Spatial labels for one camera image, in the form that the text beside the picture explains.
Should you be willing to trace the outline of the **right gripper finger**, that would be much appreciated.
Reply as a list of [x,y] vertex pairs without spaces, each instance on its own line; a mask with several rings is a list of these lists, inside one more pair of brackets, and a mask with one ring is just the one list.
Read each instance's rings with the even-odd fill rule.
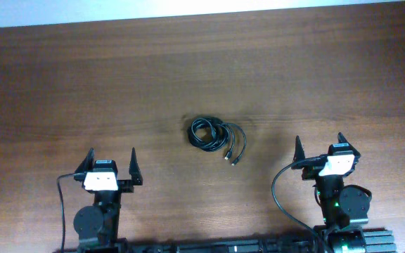
[[337,140],[338,140],[338,143],[337,143],[338,146],[351,150],[355,157],[361,157],[361,153],[345,138],[345,136],[342,134],[342,132],[339,132],[337,134]]
[[305,152],[302,146],[302,142],[299,136],[295,137],[295,152],[293,156],[293,162],[299,162],[305,160]]

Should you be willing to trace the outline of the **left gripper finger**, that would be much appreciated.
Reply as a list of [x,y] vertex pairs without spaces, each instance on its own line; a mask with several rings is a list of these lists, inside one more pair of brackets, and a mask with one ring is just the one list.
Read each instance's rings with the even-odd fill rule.
[[143,185],[143,177],[141,175],[141,170],[136,157],[136,150],[132,148],[131,150],[131,160],[129,164],[129,174],[131,176],[131,181],[134,186]]
[[94,148],[90,148],[86,157],[80,163],[80,165],[76,168],[76,174],[84,174],[88,171],[93,169],[94,165]]

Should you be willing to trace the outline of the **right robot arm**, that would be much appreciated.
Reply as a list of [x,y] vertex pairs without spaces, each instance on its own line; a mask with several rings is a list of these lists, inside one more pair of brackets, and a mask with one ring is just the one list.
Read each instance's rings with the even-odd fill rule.
[[337,143],[326,154],[305,155],[300,137],[295,138],[293,169],[302,170],[302,180],[315,181],[315,195],[322,215],[322,226],[314,227],[324,252],[365,252],[363,225],[368,223],[371,191],[344,184],[355,170],[360,152],[339,133]]

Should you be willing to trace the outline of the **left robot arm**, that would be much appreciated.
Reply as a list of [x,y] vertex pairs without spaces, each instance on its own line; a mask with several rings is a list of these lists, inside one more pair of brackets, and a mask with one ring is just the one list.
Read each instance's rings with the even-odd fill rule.
[[78,252],[128,252],[128,242],[118,237],[122,195],[133,193],[143,184],[143,177],[136,158],[131,151],[130,179],[118,179],[114,160],[96,160],[91,148],[75,170],[74,180],[94,196],[92,205],[81,208],[73,220],[79,237]]

